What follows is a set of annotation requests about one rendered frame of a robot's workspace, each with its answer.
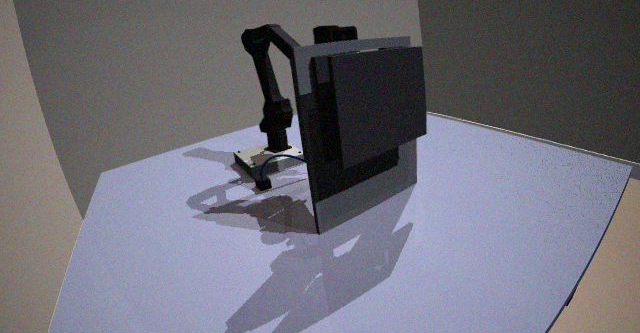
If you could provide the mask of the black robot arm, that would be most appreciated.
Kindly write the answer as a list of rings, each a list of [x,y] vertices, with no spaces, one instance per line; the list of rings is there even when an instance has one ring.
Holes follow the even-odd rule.
[[[328,43],[327,30],[338,26],[317,26],[313,30],[314,45]],[[265,24],[255,29],[246,29],[241,35],[244,49],[253,57],[261,89],[265,98],[263,119],[259,124],[261,132],[267,133],[267,151],[278,153],[292,148],[288,145],[286,129],[291,127],[292,108],[289,98],[284,98],[279,91],[268,55],[270,41],[291,60],[292,47],[300,46],[278,24]]]

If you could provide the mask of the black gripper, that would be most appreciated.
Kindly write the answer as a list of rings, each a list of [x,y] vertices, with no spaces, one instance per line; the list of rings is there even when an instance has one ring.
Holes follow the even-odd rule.
[[[333,27],[327,30],[327,40],[329,42],[336,41],[350,41],[358,39],[357,28],[355,26],[349,27]],[[360,50],[347,52],[348,54],[358,53]],[[347,54],[345,53],[345,54]]]

